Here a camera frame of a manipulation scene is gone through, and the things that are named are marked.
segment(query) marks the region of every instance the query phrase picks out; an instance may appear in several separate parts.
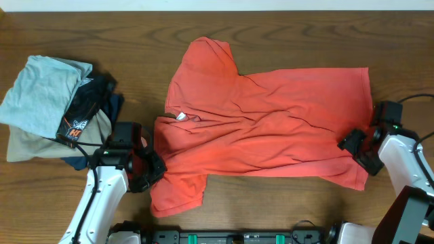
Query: wooden tabletop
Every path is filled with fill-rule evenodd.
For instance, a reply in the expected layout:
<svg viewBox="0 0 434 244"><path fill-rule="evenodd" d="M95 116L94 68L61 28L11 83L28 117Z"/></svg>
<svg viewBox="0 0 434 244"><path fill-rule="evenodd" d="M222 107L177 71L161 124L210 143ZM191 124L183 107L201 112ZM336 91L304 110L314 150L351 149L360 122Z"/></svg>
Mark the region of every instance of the wooden tabletop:
<svg viewBox="0 0 434 244"><path fill-rule="evenodd" d="M432 12L104 12L6 13L0 20L0 97L29 55L90 62L119 82L120 120L153 126L167 88L194 39L231 44L241 74L278 68L369 67L374 101L434 94ZM434 102L404 105L404 125L434 130ZM0 126L0 243L57 243L83 193L86 171L60 159L7 163ZM423 143L434 165L434 140ZM127 194L114 223L184 230L289 229L299 220L376 226L395 192L387 171L359 192L319 178L210 176L203 206L156 219L147 192ZM423 233L431 233L424 228Z"/></svg>

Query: light blue cloth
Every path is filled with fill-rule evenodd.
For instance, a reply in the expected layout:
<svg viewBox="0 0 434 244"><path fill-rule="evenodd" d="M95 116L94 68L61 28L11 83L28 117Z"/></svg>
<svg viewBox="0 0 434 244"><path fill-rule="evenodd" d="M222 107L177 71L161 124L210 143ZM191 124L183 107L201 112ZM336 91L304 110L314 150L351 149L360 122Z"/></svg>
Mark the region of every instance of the light blue cloth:
<svg viewBox="0 0 434 244"><path fill-rule="evenodd" d="M91 71L91 64L29 56L0 106L0 123L55 138L75 92Z"/></svg>

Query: red cloth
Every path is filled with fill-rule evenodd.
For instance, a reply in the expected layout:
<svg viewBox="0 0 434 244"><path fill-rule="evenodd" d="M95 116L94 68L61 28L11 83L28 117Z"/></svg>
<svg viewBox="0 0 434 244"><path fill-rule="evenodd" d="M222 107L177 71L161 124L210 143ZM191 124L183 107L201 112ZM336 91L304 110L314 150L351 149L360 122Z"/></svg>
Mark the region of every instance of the red cloth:
<svg viewBox="0 0 434 244"><path fill-rule="evenodd" d="M151 189L164 217L200 206L208 174L319 176L363 190L368 177L337 147L367 129L372 99L367 68L302 68L239 75L228 43L190 44L170 83L155 150L167 172Z"/></svg>

